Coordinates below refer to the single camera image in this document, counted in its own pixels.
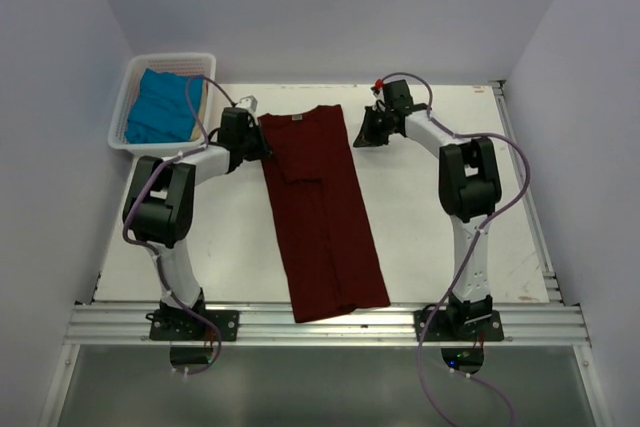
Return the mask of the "dark red t shirt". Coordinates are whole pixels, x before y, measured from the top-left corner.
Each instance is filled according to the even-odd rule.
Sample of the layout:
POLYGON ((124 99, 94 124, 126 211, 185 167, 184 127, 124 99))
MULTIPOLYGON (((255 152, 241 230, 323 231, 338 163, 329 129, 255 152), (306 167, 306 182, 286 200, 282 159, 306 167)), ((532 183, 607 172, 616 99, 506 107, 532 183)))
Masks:
POLYGON ((341 107, 260 122, 272 149, 262 168, 295 321, 389 306, 341 107))

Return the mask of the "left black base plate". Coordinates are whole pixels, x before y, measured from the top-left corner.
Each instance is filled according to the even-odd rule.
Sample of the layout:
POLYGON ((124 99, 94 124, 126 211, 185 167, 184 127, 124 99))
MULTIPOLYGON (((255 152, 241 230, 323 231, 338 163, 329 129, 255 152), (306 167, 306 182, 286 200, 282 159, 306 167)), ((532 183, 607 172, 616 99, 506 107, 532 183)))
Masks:
POLYGON ((239 326, 237 310, 209 310, 202 303, 192 311, 207 320, 198 320, 182 308, 160 304, 159 308, 145 315, 151 323, 149 338, 152 341, 235 341, 239 326))

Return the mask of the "white plastic basket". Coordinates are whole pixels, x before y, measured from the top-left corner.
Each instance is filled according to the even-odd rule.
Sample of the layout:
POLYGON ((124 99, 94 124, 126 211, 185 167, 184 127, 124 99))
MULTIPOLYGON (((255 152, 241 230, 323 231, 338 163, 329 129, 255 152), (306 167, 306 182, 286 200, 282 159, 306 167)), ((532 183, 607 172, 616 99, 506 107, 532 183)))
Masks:
POLYGON ((134 156, 171 156, 203 141, 213 111, 216 59, 209 53, 140 55, 127 66, 108 144, 134 156))

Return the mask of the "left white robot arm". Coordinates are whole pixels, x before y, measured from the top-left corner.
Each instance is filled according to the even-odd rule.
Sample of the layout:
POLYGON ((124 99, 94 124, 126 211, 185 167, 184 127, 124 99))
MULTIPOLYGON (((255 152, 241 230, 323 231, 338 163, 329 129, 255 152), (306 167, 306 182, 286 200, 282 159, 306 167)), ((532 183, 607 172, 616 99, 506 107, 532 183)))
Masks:
POLYGON ((122 235, 128 244, 150 253, 162 289, 160 303, 178 309, 172 326, 185 339, 201 337, 208 326, 207 314, 195 307, 202 302, 202 288, 186 242, 195 213, 195 190, 244 162, 271 154, 256 110, 256 99, 245 97, 223 109, 220 126, 203 145, 172 157, 142 156, 134 167, 122 235))

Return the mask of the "blue t shirt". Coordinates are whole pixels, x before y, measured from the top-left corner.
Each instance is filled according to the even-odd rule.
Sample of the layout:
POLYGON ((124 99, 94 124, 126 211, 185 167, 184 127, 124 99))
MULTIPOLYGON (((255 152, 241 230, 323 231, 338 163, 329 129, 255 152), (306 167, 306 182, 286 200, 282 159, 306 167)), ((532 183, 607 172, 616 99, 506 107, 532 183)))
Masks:
POLYGON ((127 118, 125 139, 129 144, 180 143, 191 139, 196 128, 187 99, 199 113, 203 79, 156 72, 147 68, 139 94, 127 118))

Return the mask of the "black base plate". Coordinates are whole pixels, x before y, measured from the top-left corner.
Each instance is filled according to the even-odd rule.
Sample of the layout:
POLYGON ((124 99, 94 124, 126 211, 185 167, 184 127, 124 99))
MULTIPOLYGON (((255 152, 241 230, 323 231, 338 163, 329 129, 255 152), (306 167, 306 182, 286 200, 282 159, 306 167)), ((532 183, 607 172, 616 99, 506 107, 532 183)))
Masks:
POLYGON ((182 308, 160 304, 159 308, 145 315, 151 323, 149 338, 152 341, 235 341, 239 326, 237 310, 209 310, 202 303, 192 311, 207 320, 198 320, 182 308))
POLYGON ((450 307, 435 309, 428 304, 413 312, 416 339, 423 333, 426 342, 501 342, 505 340, 502 320, 498 311, 489 316, 465 321, 456 318, 450 307))

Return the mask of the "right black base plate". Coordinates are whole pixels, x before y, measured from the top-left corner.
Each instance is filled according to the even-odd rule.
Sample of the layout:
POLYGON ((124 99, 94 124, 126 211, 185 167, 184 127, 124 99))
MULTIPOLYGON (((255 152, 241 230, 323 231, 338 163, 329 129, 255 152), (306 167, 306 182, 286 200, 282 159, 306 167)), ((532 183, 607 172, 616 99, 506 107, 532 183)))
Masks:
POLYGON ((465 321, 456 318, 450 307, 435 309, 428 304, 413 312, 416 339, 423 333, 426 342, 501 342, 505 340, 502 320, 498 311, 489 316, 465 321))

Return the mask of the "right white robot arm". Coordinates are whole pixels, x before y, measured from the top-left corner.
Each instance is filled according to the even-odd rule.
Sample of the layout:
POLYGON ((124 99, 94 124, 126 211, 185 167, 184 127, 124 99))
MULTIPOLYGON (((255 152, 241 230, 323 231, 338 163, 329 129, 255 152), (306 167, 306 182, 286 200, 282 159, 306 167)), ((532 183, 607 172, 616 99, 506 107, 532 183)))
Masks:
POLYGON ((454 234, 455 272, 445 294, 445 326, 451 336, 468 339, 493 311, 488 280, 487 220, 502 197, 493 142, 479 134, 446 127, 428 103, 416 103, 406 81, 379 79, 375 103, 365 108, 355 148, 380 147, 400 134, 438 160, 438 197, 454 234))

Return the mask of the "aluminium mounting rail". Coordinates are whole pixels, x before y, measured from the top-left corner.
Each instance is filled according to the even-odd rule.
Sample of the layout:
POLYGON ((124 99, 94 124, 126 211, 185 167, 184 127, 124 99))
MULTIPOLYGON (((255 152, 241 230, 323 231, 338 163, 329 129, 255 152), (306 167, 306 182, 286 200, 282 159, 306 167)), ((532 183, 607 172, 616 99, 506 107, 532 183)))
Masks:
MULTIPOLYGON (((421 324, 418 304, 359 310, 346 316, 309 323, 294 321, 286 303, 211 303, 214 312, 230 312, 236 331, 233 346, 364 346, 409 347, 417 343, 421 324)), ((76 306, 64 342, 69 345, 150 345, 154 309, 143 302, 95 302, 76 306)), ((485 346, 588 346, 582 311, 560 303, 502 304, 498 315, 471 331, 458 346, 482 339, 485 346)))

